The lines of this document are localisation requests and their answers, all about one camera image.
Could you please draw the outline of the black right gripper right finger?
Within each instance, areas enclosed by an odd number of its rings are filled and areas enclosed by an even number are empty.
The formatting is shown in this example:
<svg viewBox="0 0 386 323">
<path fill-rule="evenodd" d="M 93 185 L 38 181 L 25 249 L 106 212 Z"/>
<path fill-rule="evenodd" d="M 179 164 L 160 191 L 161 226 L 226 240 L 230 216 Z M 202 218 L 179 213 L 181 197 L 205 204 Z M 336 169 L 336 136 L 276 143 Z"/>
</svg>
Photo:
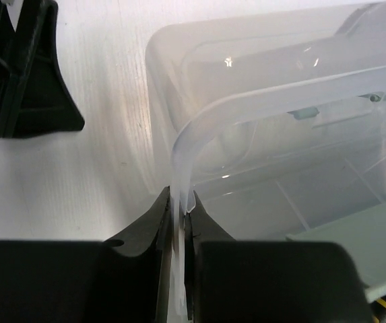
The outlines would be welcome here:
<svg viewBox="0 0 386 323">
<path fill-rule="evenodd" d="M 185 217 L 193 322 L 371 322 L 356 267 L 331 242 L 235 240 L 197 201 Z"/>
</svg>

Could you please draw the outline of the green toolbox with clear lid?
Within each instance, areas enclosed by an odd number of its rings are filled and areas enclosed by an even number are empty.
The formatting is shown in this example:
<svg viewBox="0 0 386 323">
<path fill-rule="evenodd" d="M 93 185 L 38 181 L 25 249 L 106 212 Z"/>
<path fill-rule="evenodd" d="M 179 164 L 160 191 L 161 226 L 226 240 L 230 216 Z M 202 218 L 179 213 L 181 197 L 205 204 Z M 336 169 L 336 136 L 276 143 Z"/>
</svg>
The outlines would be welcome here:
<svg viewBox="0 0 386 323">
<path fill-rule="evenodd" d="M 146 46 L 174 216 L 171 322 L 190 322 L 185 217 L 239 240 L 335 242 L 386 295 L 386 1 L 173 24 Z"/>
</svg>

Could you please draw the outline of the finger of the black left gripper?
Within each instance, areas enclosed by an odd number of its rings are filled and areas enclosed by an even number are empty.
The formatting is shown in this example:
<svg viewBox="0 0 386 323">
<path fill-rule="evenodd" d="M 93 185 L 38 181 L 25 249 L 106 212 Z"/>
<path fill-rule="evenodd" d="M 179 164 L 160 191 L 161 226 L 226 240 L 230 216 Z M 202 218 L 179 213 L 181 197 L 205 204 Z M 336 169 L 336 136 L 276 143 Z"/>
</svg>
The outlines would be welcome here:
<svg viewBox="0 0 386 323">
<path fill-rule="evenodd" d="M 24 1 L 17 25 L 0 1 L 0 138 L 81 131 L 57 60 L 56 1 Z"/>
</svg>

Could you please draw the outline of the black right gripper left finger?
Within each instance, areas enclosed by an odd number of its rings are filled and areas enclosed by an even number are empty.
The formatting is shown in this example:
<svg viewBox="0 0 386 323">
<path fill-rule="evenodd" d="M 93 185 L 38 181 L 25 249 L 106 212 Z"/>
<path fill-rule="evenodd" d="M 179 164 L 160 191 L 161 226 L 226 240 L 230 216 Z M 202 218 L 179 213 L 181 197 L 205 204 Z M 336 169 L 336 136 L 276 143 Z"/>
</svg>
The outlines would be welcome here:
<svg viewBox="0 0 386 323">
<path fill-rule="evenodd" d="M 165 322 L 170 192 L 103 241 L 0 240 L 0 322 Z"/>
</svg>

